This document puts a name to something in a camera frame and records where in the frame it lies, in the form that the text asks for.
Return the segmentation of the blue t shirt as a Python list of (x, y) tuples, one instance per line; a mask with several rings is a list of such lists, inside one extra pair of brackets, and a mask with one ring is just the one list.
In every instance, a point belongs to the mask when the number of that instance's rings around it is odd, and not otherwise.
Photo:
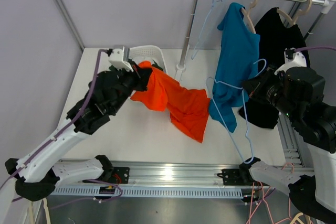
[(243, 106), (248, 95), (242, 93), (241, 83), (258, 73), (260, 36), (251, 32), (243, 21), (243, 5), (231, 3), (225, 17), (217, 26), (222, 32), (221, 52), (217, 64), (212, 101), (208, 112), (231, 133), (237, 127), (233, 108)]

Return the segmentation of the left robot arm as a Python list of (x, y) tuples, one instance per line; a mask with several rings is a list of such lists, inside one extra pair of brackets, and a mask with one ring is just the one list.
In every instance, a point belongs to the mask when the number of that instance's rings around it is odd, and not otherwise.
[(134, 91), (146, 91), (151, 68), (94, 73), (89, 90), (68, 112), (61, 127), (24, 158), (10, 158), (5, 167), (15, 179), (15, 193), (30, 201), (49, 196), (64, 184), (112, 179), (114, 167), (105, 155), (73, 165), (57, 162), (81, 141), (110, 121)]

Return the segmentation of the blue wire hanger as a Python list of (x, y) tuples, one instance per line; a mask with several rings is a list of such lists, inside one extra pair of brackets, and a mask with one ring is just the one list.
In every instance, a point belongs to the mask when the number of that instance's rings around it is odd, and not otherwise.
[(205, 38), (203, 38), (203, 33), (204, 33), (204, 29), (205, 29), (205, 26), (207, 24), (207, 21), (210, 17), (210, 15), (212, 14), (213, 10), (216, 8), (216, 6), (220, 3), (223, 3), (225, 2), (226, 0), (212, 0), (212, 3), (211, 3), (211, 7), (204, 19), (204, 22), (202, 24), (202, 27), (201, 27), (201, 30), (199, 32), (199, 36), (198, 36), (198, 39), (197, 39), (197, 42), (196, 42), (196, 45), (193, 49), (193, 54), (191, 56), (191, 59), (194, 60), (196, 55), (198, 54), (198, 52), (201, 50), (201, 47), (203, 46), (204, 42), (205, 42)]
[(240, 116), (239, 110), (246, 108), (244, 104), (229, 108), (232, 118), (226, 118), (224, 112), (216, 110), (220, 120), (208, 119), (204, 144), (210, 163), (237, 165), (249, 162), (257, 154), (265, 154), (266, 148), (261, 141), (267, 138), (271, 130), (254, 126)]

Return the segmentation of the green white t shirt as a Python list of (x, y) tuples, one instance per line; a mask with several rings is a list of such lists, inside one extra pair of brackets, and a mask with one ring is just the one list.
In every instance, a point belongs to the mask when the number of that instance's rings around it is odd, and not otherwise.
[(151, 65), (160, 67), (159, 63), (154, 60), (152, 57), (148, 56), (136, 56), (132, 59), (123, 60), (117, 59), (116, 57), (110, 57), (109, 62), (118, 70), (125, 70), (126, 72), (133, 72), (133, 65), (139, 65), (142, 62), (148, 61)]

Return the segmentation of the black t shirt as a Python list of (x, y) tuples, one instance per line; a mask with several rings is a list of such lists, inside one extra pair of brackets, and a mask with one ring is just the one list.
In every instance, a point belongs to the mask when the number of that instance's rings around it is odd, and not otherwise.
[[(285, 63), (284, 51), (287, 48), (306, 46), (298, 25), (286, 28), (277, 12), (271, 8), (255, 25), (255, 31), (260, 36), (259, 57), (265, 59), (268, 65), (279, 68)], [(248, 122), (264, 129), (274, 129), (279, 118), (279, 111), (269, 104), (262, 104), (252, 99), (238, 111)]]

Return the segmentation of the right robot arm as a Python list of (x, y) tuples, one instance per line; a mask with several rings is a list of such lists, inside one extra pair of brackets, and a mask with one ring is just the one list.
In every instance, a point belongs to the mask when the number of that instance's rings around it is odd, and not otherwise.
[(323, 102), (324, 85), (325, 79), (307, 67), (269, 67), (242, 82), (252, 100), (270, 104), (287, 117), (308, 146), (314, 175), (289, 174), (256, 159), (239, 171), (239, 179), (274, 187), (303, 214), (335, 223), (335, 107)]

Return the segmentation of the beige wooden hanger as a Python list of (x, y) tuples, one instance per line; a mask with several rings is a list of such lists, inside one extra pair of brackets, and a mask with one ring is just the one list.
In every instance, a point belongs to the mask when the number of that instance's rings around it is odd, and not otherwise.
[(311, 8), (312, 6), (312, 0), (306, 0), (306, 7), (304, 9), (298, 9), (295, 13), (295, 15), (293, 16), (293, 18), (291, 18), (287, 13), (285, 13), (283, 10), (277, 8), (277, 13), (282, 16), (285, 21), (288, 23), (289, 27), (292, 27), (296, 24), (296, 22), (298, 21), (300, 16), (305, 15)]
[(251, 20), (250, 13), (251, 13), (251, 10), (258, 4), (258, 1), (259, 0), (253, 0), (252, 2), (250, 2), (247, 9), (244, 7), (240, 9), (243, 15), (243, 21), (245, 22), (245, 25), (247, 26), (249, 31), (253, 34), (256, 34), (256, 31), (255, 31), (255, 26)]

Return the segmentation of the orange t shirt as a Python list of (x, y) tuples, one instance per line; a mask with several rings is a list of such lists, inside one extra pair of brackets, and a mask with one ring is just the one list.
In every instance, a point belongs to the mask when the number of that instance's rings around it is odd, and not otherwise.
[(147, 90), (137, 91), (131, 100), (143, 103), (153, 111), (170, 113), (172, 124), (193, 140), (202, 143), (209, 117), (210, 98), (204, 89), (187, 89), (149, 61), (139, 64), (143, 70), (152, 70)]

